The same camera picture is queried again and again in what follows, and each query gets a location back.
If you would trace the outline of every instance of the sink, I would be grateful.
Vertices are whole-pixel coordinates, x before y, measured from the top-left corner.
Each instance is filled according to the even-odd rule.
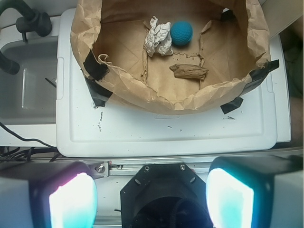
[[[54,124],[58,36],[11,42],[1,52],[19,63],[10,75],[0,70],[0,121],[4,124]]]

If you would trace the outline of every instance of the blue ball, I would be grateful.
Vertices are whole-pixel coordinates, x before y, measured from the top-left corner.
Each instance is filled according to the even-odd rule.
[[[191,41],[193,29],[188,22],[179,21],[172,26],[170,34],[174,45],[183,46]]]

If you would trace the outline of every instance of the glowing light panel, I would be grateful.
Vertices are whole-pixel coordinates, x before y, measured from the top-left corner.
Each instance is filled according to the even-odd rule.
[[[207,206],[216,228],[250,228],[254,191],[228,172],[210,171],[206,185]]]
[[[91,228],[97,211],[92,177],[80,173],[49,196],[52,228]]]

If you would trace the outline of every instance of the crumpled paper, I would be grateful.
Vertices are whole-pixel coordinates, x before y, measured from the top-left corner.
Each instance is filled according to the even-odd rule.
[[[173,54],[172,38],[170,35],[171,23],[158,24],[157,17],[153,16],[150,20],[151,29],[144,40],[144,49],[150,57],[159,53],[162,56],[171,56]]]

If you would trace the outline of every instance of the driftwood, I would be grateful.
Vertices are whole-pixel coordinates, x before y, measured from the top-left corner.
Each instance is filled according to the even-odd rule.
[[[192,64],[175,64],[169,68],[177,78],[204,80],[208,72],[207,69]]]

